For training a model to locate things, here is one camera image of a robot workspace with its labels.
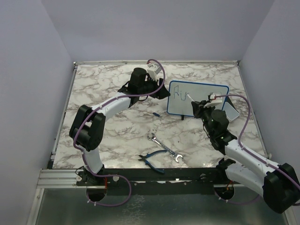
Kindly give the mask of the blue framed whiteboard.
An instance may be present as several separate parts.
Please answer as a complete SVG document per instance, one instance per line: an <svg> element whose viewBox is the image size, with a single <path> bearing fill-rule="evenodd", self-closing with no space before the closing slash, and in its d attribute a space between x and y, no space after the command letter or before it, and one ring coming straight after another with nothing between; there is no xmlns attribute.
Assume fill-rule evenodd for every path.
<svg viewBox="0 0 300 225"><path fill-rule="evenodd" d="M168 97L167 112L174 115L193 116L191 100L201 102L208 100L208 95L213 92L221 92L222 95L229 93L227 85L210 84L200 82L187 82L173 80L169 83L170 96Z"/></svg>

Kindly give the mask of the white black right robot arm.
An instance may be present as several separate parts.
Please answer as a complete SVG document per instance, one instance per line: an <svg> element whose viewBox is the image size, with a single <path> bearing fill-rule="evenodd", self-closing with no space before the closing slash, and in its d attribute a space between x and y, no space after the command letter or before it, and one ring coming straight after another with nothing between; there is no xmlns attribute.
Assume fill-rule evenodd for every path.
<svg viewBox="0 0 300 225"><path fill-rule="evenodd" d="M241 143L227 129L226 113L211 105L215 99L192 101L193 115L202 120L213 148L229 158L218 165L216 180L229 180L256 192L276 213L283 213L291 206L299 205L300 182L294 168L288 163L278 164Z"/></svg>

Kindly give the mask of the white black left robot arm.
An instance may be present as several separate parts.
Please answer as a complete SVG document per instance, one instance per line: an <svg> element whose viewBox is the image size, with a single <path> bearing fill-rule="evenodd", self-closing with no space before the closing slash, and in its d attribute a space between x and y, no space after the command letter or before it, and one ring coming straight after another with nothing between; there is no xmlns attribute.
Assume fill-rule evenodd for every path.
<svg viewBox="0 0 300 225"><path fill-rule="evenodd" d="M132 107L140 98L164 99L170 96L164 83L165 78L157 79L159 72L165 72L160 64L151 65L148 69L134 68L130 80L124 84L110 99L93 107L79 107L69 136L73 146L81 151L87 179L93 185L103 181L101 172L104 165L100 159L98 147L102 141L105 123L114 115Z"/></svg>

